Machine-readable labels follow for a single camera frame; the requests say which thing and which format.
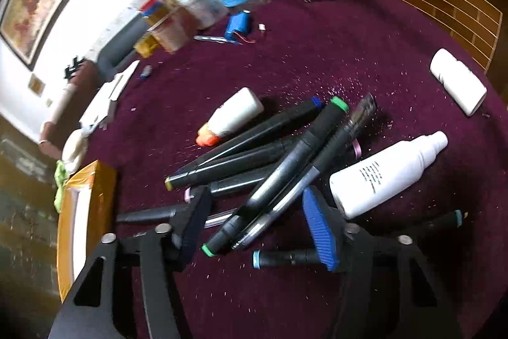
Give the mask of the long black marker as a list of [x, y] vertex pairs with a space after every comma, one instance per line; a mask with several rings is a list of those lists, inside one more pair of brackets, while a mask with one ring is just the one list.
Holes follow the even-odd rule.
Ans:
[[118, 214], [115, 222], [118, 224], [126, 224], [168, 220], [171, 217], [174, 217], [176, 214], [185, 211], [187, 207], [188, 205], [186, 203], [181, 203], [167, 207], [157, 207], [136, 212]]

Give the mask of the clear cap gel pen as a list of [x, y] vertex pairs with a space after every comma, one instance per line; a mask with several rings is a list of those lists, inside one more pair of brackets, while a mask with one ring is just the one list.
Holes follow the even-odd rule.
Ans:
[[235, 212], [236, 208], [233, 208], [217, 214], [210, 215], [205, 222], [204, 228], [208, 229], [215, 226], [223, 225], [226, 222], [226, 220], [229, 219]]

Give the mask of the black test gel pen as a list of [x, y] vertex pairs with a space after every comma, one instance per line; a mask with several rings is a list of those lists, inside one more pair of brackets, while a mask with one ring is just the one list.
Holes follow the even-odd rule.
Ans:
[[330, 168], [336, 158], [342, 157], [348, 148], [352, 146], [353, 141], [369, 122], [376, 109], [375, 97], [371, 93], [363, 96], [354, 111], [338, 128], [318, 156], [299, 176], [289, 183], [288, 189], [283, 190], [283, 193], [268, 206], [268, 210], [255, 219], [238, 237], [232, 246], [232, 250], [248, 247], [292, 205], [306, 187]]

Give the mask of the black marker green cap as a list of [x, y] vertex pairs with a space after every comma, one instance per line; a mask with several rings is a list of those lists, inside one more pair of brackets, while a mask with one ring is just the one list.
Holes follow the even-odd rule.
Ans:
[[202, 251], [209, 257], [226, 253], [236, 237], [309, 163], [348, 110], [349, 106], [345, 101], [336, 96], [331, 98], [318, 117], [300, 135], [288, 154], [255, 188], [245, 204], [236, 209], [220, 227], [220, 230], [202, 245]]

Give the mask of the black marker yellow cap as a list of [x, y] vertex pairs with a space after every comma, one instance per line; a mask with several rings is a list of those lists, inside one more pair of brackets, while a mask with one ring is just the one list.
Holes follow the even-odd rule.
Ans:
[[196, 184], [209, 183], [275, 163], [294, 147], [299, 138], [299, 136], [292, 136], [278, 139], [246, 152], [216, 159], [190, 169], [190, 171], [170, 175], [164, 180], [165, 187], [168, 191], [171, 191]]

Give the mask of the orange cap glue bottle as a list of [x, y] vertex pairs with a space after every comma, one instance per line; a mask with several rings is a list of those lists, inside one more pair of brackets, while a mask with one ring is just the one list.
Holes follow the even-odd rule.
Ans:
[[264, 105], [247, 87], [243, 87], [220, 107], [198, 130], [198, 146], [215, 146], [237, 132], [264, 111]]

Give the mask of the black marker yellow-green cap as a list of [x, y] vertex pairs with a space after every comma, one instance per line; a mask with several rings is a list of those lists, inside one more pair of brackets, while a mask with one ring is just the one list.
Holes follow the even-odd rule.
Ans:
[[468, 218], [468, 212], [453, 210], [439, 218], [432, 220], [428, 228], [431, 231], [453, 231], [460, 228]]

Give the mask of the gold lined white box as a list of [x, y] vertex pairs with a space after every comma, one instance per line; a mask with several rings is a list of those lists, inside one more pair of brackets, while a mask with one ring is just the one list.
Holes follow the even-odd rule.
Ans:
[[58, 292], [64, 300], [87, 256], [113, 229], [116, 171], [94, 161], [64, 184], [57, 234]]

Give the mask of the wrapped white round cakes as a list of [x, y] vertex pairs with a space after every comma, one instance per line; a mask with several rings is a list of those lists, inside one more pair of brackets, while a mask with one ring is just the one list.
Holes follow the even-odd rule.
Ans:
[[88, 150], [88, 134], [84, 129], [77, 129], [70, 134], [64, 144], [61, 161], [66, 172], [73, 175], [77, 172]]

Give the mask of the black marker blue cap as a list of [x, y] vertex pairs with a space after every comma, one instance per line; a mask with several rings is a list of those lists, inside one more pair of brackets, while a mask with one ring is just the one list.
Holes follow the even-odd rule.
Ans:
[[241, 134], [227, 140], [226, 142], [216, 146], [209, 152], [199, 156], [194, 161], [185, 164], [183, 167], [176, 171], [177, 174], [189, 172], [191, 169], [214, 161], [218, 158], [230, 156], [238, 152], [246, 150], [249, 146], [260, 142], [266, 137], [272, 136], [275, 132], [282, 130], [287, 125], [290, 125], [296, 119], [302, 119], [310, 113], [322, 109], [324, 106], [323, 101], [316, 96], [300, 102], [293, 107], [288, 107], [273, 115], [272, 117], [254, 125], [252, 128], [242, 132]]

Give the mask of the white power adapter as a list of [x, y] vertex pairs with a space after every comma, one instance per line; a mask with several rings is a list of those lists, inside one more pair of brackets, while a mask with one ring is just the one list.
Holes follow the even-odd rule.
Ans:
[[115, 116], [117, 101], [96, 96], [79, 120], [80, 126], [93, 132], [100, 125], [108, 125]]

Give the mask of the white papers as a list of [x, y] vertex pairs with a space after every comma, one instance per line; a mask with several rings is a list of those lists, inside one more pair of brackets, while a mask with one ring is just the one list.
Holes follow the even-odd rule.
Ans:
[[135, 60], [133, 63], [130, 63], [130, 66], [128, 66], [124, 71], [117, 73], [112, 81], [103, 84], [103, 86], [101, 86], [97, 91], [94, 98], [99, 96], [101, 98], [110, 98], [113, 101], [118, 101], [122, 91], [127, 86], [127, 83], [137, 69], [138, 65], [139, 60]]

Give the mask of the silver pen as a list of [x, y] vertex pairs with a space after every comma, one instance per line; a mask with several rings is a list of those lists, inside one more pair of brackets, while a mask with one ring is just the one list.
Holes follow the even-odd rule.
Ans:
[[240, 42], [233, 39], [227, 39], [225, 37], [218, 36], [205, 36], [205, 35], [195, 35], [194, 39], [202, 42], [211, 42], [217, 44], [230, 44], [230, 45], [241, 45]]

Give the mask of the stacked small tins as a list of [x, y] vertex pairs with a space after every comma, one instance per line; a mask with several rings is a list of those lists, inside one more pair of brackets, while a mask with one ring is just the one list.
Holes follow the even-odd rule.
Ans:
[[147, 0], [139, 7], [140, 13], [150, 26], [162, 21], [174, 10], [175, 7], [166, 0]]

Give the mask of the blue battery pack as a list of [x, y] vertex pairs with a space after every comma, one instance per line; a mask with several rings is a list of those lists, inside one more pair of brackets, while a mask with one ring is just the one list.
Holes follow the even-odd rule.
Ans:
[[242, 10], [231, 15], [226, 25], [224, 38], [235, 45], [255, 44], [257, 41], [250, 36], [254, 31], [254, 21], [249, 10]]

